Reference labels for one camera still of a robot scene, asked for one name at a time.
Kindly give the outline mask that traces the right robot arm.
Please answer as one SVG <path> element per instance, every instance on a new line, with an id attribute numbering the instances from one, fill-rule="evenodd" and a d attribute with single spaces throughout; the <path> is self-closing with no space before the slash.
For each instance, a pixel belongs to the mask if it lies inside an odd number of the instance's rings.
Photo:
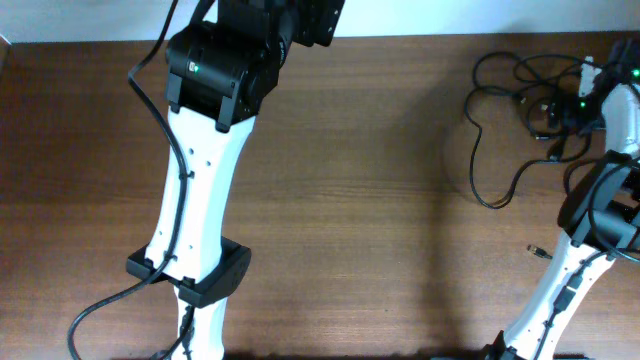
<path id="1" fill-rule="evenodd" d="M 639 260 L 639 210 L 615 201 L 639 197 L 639 42 L 614 44 L 604 65 L 575 58 L 581 68 L 576 129 L 605 131 L 605 154 L 576 185 L 563 179 L 561 233 L 550 265 L 519 317 L 480 352 L 483 359 L 551 359 L 593 284 L 619 258 Z"/>

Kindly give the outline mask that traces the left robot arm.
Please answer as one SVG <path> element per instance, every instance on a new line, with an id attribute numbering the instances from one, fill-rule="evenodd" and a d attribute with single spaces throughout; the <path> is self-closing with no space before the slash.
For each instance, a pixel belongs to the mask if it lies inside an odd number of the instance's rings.
<path id="1" fill-rule="evenodd" d="M 224 356 L 227 300 L 251 261 L 222 233 L 239 156 L 291 46 L 330 45 L 342 8 L 342 0 L 201 1 L 167 41 L 164 194 L 151 241 L 126 263 L 143 282 L 174 288 L 178 335 L 162 358 Z"/>

